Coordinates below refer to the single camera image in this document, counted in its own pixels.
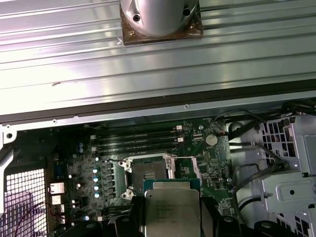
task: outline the metal bracket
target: metal bracket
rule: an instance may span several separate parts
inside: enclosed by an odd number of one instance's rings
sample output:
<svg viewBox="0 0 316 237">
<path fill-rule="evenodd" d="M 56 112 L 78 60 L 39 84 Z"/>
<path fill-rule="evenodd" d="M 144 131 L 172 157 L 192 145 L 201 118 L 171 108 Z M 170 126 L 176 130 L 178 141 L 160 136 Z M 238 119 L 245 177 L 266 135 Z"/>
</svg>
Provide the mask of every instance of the metal bracket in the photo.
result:
<svg viewBox="0 0 316 237">
<path fill-rule="evenodd" d="M 134 197 L 134 190 L 132 189 L 132 187 L 126 189 L 126 192 L 122 193 L 121 197 L 125 200 L 132 200 Z"/>
<path fill-rule="evenodd" d="M 303 178 L 300 172 L 272 174 L 262 186 L 261 199 L 268 212 L 304 211 L 316 203 L 316 177 Z"/>
<path fill-rule="evenodd" d="M 120 161 L 118 165 L 124 167 L 124 171 L 132 173 L 132 169 L 131 169 L 132 162 Z"/>
<path fill-rule="evenodd" d="M 13 131 L 10 125 L 2 126 L 0 124 L 0 150 L 4 144 L 13 142 L 16 139 L 17 131 Z"/>
<path fill-rule="evenodd" d="M 0 218 L 4 214 L 4 171 L 8 165 L 13 161 L 13 150 L 11 150 L 0 161 Z"/>
</svg>

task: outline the screw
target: screw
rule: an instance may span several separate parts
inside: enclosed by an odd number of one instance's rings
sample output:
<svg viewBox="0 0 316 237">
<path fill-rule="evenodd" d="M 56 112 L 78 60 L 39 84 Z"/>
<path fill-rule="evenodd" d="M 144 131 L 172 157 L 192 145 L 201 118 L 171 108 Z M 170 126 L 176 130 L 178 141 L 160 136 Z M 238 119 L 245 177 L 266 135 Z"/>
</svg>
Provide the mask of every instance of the screw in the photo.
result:
<svg viewBox="0 0 316 237">
<path fill-rule="evenodd" d="M 226 222 L 233 222 L 232 218 L 230 218 L 230 217 L 225 217 L 224 221 L 226 221 Z"/>
<path fill-rule="evenodd" d="M 261 226 L 267 229 L 270 229 L 272 227 L 270 223 L 266 223 L 266 222 L 261 223 Z"/>
</svg>

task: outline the screw hole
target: screw hole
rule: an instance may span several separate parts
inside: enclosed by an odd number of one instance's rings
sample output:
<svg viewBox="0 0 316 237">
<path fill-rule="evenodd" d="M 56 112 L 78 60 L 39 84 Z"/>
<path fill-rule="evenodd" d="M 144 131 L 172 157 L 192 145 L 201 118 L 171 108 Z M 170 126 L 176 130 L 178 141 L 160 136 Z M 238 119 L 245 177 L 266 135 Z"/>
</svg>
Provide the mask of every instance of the screw hole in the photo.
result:
<svg viewBox="0 0 316 237">
<path fill-rule="evenodd" d="M 184 9 L 183 10 L 183 15 L 184 16 L 189 16 L 191 14 L 191 11 L 189 9 Z"/>
<path fill-rule="evenodd" d="M 140 16 L 139 16 L 139 15 L 135 15 L 135 16 L 133 17 L 133 21 L 139 22 L 139 21 L 140 21 Z"/>
</svg>

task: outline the ventilation grille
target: ventilation grille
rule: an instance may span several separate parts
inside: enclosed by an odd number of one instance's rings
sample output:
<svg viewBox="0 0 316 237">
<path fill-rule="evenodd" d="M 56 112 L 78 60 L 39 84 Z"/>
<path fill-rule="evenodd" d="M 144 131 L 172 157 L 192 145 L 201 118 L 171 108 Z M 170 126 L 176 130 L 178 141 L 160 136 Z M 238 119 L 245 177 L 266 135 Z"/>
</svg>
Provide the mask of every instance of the ventilation grille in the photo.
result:
<svg viewBox="0 0 316 237">
<path fill-rule="evenodd" d="M 4 193 L 5 210 L 0 219 L 0 237 L 46 236 L 44 170 L 8 175 L 6 180 L 7 192 Z M 21 223 L 15 236 L 19 221 Z"/>
<path fill-rule="evenodd" d="M 285 222 L 284 215 L 282 213 L 278 215 L 278 217 L 276 218 L 276 222 L 284 228 L 287 228 L 289 231 L 292 231 L 291 226 Z"/>
<path fill-rule="evenodd" d="M 283 125 L 283 120 L 275 120 L 263 123 L 261 130 L 263 145 L 280 157 L 296 158 L 296 151 L 293 142 L 292 128 Z M 267 165 L 274 162 L 267 153 Z"/>
<path fill-rule="evenodd" d="M 298 218 L 297 216 L 295 216 L 295 223 L 296 223 L 295 234 L 297 234 L 297 236 L 299 237 L 309 237 L 308 230 L 310 228 L 310 225 L 306 221 Z"/>
</svg>

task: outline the cable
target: cable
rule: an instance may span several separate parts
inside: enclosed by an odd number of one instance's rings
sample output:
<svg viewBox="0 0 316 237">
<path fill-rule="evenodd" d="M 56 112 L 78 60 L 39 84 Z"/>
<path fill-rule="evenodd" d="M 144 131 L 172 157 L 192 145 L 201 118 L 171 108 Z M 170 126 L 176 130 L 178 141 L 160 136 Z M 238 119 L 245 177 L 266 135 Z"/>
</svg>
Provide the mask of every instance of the cable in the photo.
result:
<svg viewBox="0 0 316 237">
<path fill-rule="evenodd" d="M 15 227 L 14 237 L 17 236 L 17 233 L 18 233 L 18 230 L 19 230 L 19 227 L 20 227 L 20 224 L 22 223 L 22 221 L 23 221 L 29 214 L 31 214 L 32 211 L 33 211 L 36 207 L 38 207 L 38 206 L 40 206 L 40 205 L 42 205 L 42 204 L 48 205 L 48 207 L 49 207 L 49 214 L 51 214 L 52 216 L 55 216 L 55 217 L 59 217 L 59 218 L 64 219 L 64 217 L 60 216 L 59 214 L 53 214 L 52 211 L 51 211 L 51 205 L 50 205 L 49 203 L 45 202 L 45 201 L 42 201 L 42 202 L 40 202 L 40 203 L 38 203 L 38 204 L 32 206 L 32 207 L 20 218 L 18 224 L 17 224 L 16 227 Z"/>
<path fill-rule="evenodd" d="M 261 201 L 261 197 L 253 197 L 247 201 L 245 201 L 242 205 L 239 206 L 239 210 L 243 210 L 245 206 L 247 206 L 250 203 L 256 202 L 256 201 Z"/>
<path fill-rule="evenodd" d="M 237 172 L 240 171 L 242 168 L 244 167 L 252 167 L 252 166 L 255 166 L 257 168 L 258 171 L 260 171 L 260 168 L 259 168 L 259 165 L 256 164 L 256 163 L 250 163 L 250 164 L 244 164 L 244 165 L 241 165 L 241 166 L 237 166 L 234 173 L 233 173 L 233 177 L 232 177 L 232 183 L 235 185 L 235 181 L 236 181 L 236 175 L 237 175 Z"/>
<path fill-rule="evenodd" d="M 237 193 L 240 189 L 242 189 L 244 186 L 246 186 L 251 181 L 253 181 L 257 178 L 260 178 L 260 177 L 268 175 L 268 174 L 272 174 L 272 173 L 277 172 L 277 171 L 282 171 L 282 170 L 286 170 L 286 167 L 283 163 L 274 163 L 271 167 L 260 170 L 257 173 L 250 175 L 248 178 L 245 178 L 239 184 L 235 185 L 233 192 Z"/>
<path fill-rule="evenodd" d="M 225 113 L 222 113 L 222 114 L 216 116 L 215 119 L 213 120 L 213 123 L 215 123 L 216 120 L 219 119 L 220 117 L 223 117 L 223 116 L 228 115 L 228 114 L 236 113 L 236 112 L 245 112 L 245 113 L 255 117 L 256 119 L 261 120 L 262 122 L 266 122 L 266 120 L 264 118 L 254 114 L 248 110 L 232 110 L 232 111 L 228 111 L 228 112 L 225 112 Z"/>
</svg>

